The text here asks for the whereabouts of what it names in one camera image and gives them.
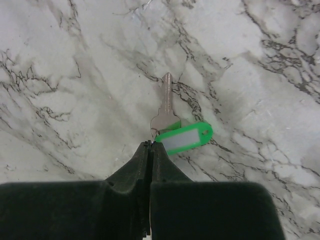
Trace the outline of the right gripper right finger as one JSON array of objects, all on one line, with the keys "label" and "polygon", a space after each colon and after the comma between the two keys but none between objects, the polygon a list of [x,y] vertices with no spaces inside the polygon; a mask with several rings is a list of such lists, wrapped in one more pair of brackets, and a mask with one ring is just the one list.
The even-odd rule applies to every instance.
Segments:
[{"label": "right gripper right finger", "polygon": [[283,240],[273,199],[255,182],[196,182],[152,146],[150,226],[154,240]]}]

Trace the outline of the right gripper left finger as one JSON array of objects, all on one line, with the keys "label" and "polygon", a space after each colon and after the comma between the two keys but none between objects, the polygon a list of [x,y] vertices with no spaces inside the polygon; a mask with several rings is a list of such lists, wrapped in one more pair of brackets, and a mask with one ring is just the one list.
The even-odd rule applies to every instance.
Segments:
[{"label": "right gripper left finger", "polygon": [[151,143],[105,180],[0,186],[3,240],[141,240],[150,235]]}]

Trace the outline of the silver metal key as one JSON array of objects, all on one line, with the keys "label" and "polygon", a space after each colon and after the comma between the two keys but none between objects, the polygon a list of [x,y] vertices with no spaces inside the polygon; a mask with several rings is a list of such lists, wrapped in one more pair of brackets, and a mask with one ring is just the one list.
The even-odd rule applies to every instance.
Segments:
[{"label": "silver metal key", "polygon": [[151,135],[154,137],[157,133],[176,130],[181,127],[181,119],[174,114],[172,80],[173,76],[167,72],[163,77],[161,87],[163,98],[158,115],[150,122]]}]

